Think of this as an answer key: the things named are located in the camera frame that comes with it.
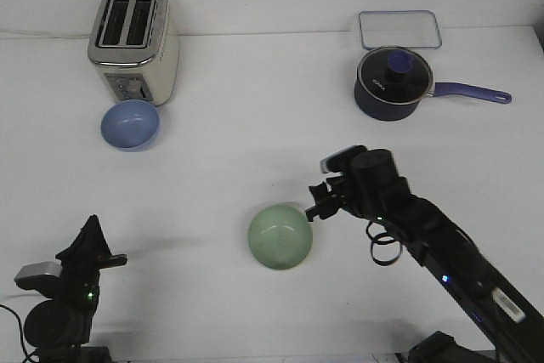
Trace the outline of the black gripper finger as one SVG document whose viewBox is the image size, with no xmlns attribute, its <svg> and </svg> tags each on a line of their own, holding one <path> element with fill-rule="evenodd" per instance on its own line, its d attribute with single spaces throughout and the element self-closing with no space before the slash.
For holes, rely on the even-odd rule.
<svg viewBox="0 0 544 363">
<path fill-rule="evenodd" d="M 99 217 L 91 215 L 76 239 L 64 250 L 55 255 L 56 258 L 107 258 L 112 255 L 105 240 Z"/>
<path fill-rule="evenodd" d="M 305 210 L 309 222 L 313 222 L 315 218 L 328 219 L 343 207 L 342 198 L 330 190 L 325 182 L 310 186 L 309 192 L 314 198 L 314 205 Z"/>
</svg>

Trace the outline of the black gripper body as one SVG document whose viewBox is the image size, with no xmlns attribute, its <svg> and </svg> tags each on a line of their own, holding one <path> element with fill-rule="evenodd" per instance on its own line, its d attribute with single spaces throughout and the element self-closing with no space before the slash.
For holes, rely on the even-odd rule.
<svg viewBox="0 0 544 363">
<path fill-rule="evenodd" d="M 343 206 L 357 217 L 384 218 L 408 202 L 408 184 L 399 176 L 392 152 L 374 149 L 342 165 L 341 175 L 330 179 Z"/>
<path fill-rule="evenodd" d="M 126 254 L 68 258 L 58 253 L 55 258 L 60 261 L 62 270 L 54 300 L 71 308 L 97 308 L 100 271 L 121 267 L 128 262 Z"/>
</svg>

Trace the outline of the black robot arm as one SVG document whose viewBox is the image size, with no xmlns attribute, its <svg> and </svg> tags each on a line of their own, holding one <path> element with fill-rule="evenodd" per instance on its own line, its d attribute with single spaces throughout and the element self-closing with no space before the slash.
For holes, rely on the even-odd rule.
<svg viewBox="0 0 544 363">
<path fill-rule="evenodd" d="M 309 221 L 339 210 L 384 228 L 372 247 L 399 244 L 454 298 L 509 362 L 543 360 L 543 317 L 432 202 L 411 193 L 392 153 L 354 145 L 320 163 L 326 181 L 310 187 Z"/>
<path fill-rule="evenodd" d="M 17 287 L 46 298 L 25 318 L 24 339 L 40 362 L 111 362 L 108 347 L 88 342 L 99 304 L 100 271 L 123 266 L 128 257 L 111 252 L 93 214 L 55 258 L 28 264 L 14 278 Z"/>
</svg>

